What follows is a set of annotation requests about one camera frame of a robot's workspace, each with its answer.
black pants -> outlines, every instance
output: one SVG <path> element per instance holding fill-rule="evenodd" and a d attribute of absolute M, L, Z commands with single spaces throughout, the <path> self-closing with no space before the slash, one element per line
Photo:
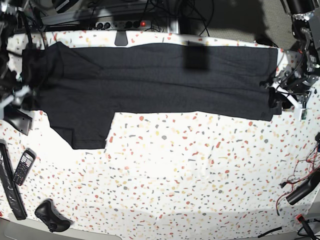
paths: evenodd
<path fill-rule="evenodd" d="M 23 52 L 26 81 L 43 79 L 34 110 L 74 149 L 101 149 L 115 112 L 201 111 L 270 121 L 277 50 L 147 44 Z"/>

black device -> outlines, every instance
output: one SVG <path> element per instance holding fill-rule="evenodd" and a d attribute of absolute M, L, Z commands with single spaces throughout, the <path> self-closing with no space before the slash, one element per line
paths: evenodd
<path fill-rule="evenodd" d="M 315 10 L 313 0 L 286 0 L 292 14 L 304 14 Z"/>
<path fill-rule="evenodd" d="M 7 154 L 7 148 L 0 142 L 0 179 L 8 199 L 10 208 L 17 220 L 24 220 L 27 217 L 24 204 L 20 197 L 18 188 L 13 181 L 13 172 Z"/>
<path fill-rule="evenodd" d="M 305 180 L 304 183 L 298 186 L 293 193 L 287 196 L 286 200 L 290 205 L 295 205 L 297 202 L 299 202 L 301 199 L 303 199 L 305 196 L 311 193 L 319 184 L 319 182 L 320 182 L 320 171 L 315 171 L 310 175 L 310 177 L 308 177 Z"/>
<path fill-rule="evenodd" d="M 305 218 L 302 216 L 302 214 L 299 214 L 296 219 L 302 224 L 302 228 L 304 228 L 304 231 L 306 232 L 307 236 L 310 237 L 312 240 L 317 240 L 318 238 L 315 236 L 314 231 L 311 229 L 311 227 L 308 224 L 308 221 L 305 220 Z"/>
<path fill-rule="evenodd" d="M 79 0 L 52 0 L 52 4 L 58 14 L 64 13 Z"/>
<path fill-rule="evenodd" d="M 28 136 L 32 124 L 32 117 L 19 111 L 15 107 L 6 106 L 4 108 L 3 120 L 13 126 L 20 133 Z"/>
<path fill-rule="evenodd" d="M 36 159 L 36 156 L 31 151 L 29 150 L 24 151 L 13 175 L 13 181 L 16 184 L 21 186 L 24 183 L 26 176 L 32 164 L 34 163 L 35 159 Z"/>
<path fill-rule="evenodd" d="M 51 201 L 45 200 L 36 208 L 34 214 L 49 228 L 51 233 L 64 232 L 70 227 L 71 222 L 60 219 L 58 215 L 53 212 L 52 207 Z"/>

remote control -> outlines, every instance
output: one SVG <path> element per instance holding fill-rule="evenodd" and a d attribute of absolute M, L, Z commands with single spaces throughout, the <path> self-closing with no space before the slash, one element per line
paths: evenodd
<path fill-rule="evenodd" d="M 18 167 L 16 168 L 14 175 L 13 175 L 13 181 L 21 186 L 25 179 L 26 176 L 34 163 L 36 159 L 36 156 L 29 150 L 25 150 L 24 153 L 22 154 L 22 157 L 20 159 L 20 162 L 18 164 Z"/>
<path fill-rule="evenodd" d="M 27 212 L 18 187 L 13 181 L 10 159 L 7 154 L 6 145 L 3 142 L 0 142 L 0 179 L 14 216 L 17 220 L 26 219 Z"/>
<path fill-rule="evenodd" d="M 36 208 L 34 214 L 49 228 L 51 233 L 61 233 L 67 230 L 70 227 L 71 222 L 67 219 L 62 220 L 59 218 L 58 213 L 55 214 L 52 208 L 53 206 L 51 202 L 49 200 L 45 200 Z"/>

power strip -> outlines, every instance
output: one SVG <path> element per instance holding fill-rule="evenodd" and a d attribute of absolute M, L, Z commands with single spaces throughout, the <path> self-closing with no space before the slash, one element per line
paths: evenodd
<path fill-rule="evenodd" d="M 142 20 L 127 20 L 127 21 L 98 21 L 95 23 L 97 30 L 137 30 L 137 29 L 150 29 L 151 21 Z"/>

black controller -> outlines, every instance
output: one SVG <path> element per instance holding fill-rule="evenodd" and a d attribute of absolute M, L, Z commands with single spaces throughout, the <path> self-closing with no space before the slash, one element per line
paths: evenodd
<path fill-rule="evenodd" d="M 70 221 L 60 219 L 52 210 L 52 204 L 49 200 L 45 200 L 35 210 L 34 214 L 39 218 L 51 233 L 63 232 L 70 227 Z"/>

